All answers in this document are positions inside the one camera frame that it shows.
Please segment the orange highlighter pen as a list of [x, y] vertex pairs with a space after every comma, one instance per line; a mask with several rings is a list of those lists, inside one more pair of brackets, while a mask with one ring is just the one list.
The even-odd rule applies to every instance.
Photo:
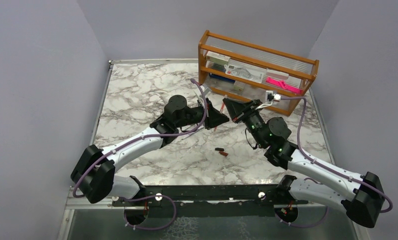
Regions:
[[219, 113], [221, 113], [221, 114], [222, 114], [222, 113], [223, 113], [223, 111], [224, 111], [224, 108], [225, 108], [225, 104], [224, 104], [224, 103], [222, 103], [222, 105], [221, 105], [221, 107], [220, 107], [220, 110], [219, 110]]

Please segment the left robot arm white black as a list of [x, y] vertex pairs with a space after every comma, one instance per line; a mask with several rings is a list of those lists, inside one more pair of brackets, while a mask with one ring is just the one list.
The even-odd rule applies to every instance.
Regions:
[[182, 127], [194, 125], [194, 133], [201, 126], [213, 129], [227, 123], [229, 117], [215, 109], [209, 99], [197, 107], [188, 107], [182, 95], [174, 95], [165, 105], [163, 114], [139, 134], [118, 144], [99, 148], [92, 144], [82, 153], [70, 178], [74, 182], [73, 196], [85, 197], [91, 204], [106, 197], [120, 197], [131, 205], [144, 200], [141, 182], [134, 176], [120, 177], [115, 173], [140, 156], [161, 149], [177, 137]]

